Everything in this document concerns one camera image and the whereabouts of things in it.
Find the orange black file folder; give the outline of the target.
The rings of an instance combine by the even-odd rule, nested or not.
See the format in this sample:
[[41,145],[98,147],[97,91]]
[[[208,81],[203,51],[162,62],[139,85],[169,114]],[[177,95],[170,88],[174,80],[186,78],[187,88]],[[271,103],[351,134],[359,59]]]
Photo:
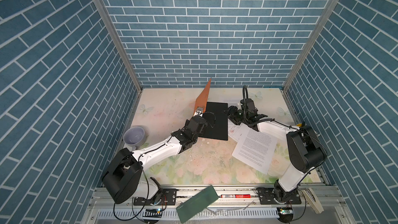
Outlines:
[[227,103],[209,102],[211,79],[207,82],[205,88],[195,101],[194,112],[198,107],[202,107],[204,113],[201,117],[208,121],[208,126],[199,137],[220,141],[228,140],[228,119],[225,111],[228,108]]

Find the text printed paper sheet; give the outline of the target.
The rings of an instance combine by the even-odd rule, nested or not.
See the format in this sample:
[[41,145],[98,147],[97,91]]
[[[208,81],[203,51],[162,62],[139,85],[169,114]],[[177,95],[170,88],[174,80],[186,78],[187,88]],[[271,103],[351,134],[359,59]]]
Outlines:
[[266,174],[277,145],[277,137],[250,129],[246,139],[238,142],[232,156]]

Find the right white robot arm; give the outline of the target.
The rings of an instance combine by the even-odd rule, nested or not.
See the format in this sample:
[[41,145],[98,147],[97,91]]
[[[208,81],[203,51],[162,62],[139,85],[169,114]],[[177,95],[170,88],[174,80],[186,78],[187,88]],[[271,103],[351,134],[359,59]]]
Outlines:
[[230,106],[224,111],[235,125],[245,124],[257,134],[268,134],[286,140],[290,164],[281,178],[274,183],[273,197],[286,203],[297,197],[298,186],[315,168],[327,158],[327,151],[320,143],[316,131],[305,122],[293,127],[280,123],[267,115],[258,114],[254,101],[244,98],[240,108]]

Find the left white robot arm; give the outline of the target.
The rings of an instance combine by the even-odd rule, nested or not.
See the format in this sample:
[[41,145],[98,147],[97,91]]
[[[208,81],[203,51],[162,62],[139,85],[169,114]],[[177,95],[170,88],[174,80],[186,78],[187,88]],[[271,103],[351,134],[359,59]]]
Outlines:
[[146,176],[145,171],[190,149],[207,126],[205,118],[193,116],[183,128],[158,144],[141,150],[130,151],[124,148],[118,151],[102,175],[102,183],[114,202],[121,204],[134,197],[157,203],[163,189],[156,179]]

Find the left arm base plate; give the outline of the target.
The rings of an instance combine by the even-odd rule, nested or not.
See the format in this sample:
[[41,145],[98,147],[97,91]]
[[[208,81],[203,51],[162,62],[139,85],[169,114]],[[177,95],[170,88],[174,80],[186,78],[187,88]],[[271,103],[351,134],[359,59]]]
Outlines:
[[176,188],[165,188],[160,189],[158,192],[150,199],[144,199],[140,197],[133,198],[133,205],[135,206],[149,206],[149,205],[171,205],[176,204],[177,189]]

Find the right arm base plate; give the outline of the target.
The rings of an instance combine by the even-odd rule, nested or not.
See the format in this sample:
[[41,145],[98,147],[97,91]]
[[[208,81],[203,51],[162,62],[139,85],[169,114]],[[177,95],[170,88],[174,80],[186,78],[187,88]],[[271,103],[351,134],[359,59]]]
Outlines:
[[258,187],[255,189],[256,194],[259,196],[261,205],[272,204],[301,204],[301,198],[297,189],[291,192],[285,192],[282,188],[264,188]]

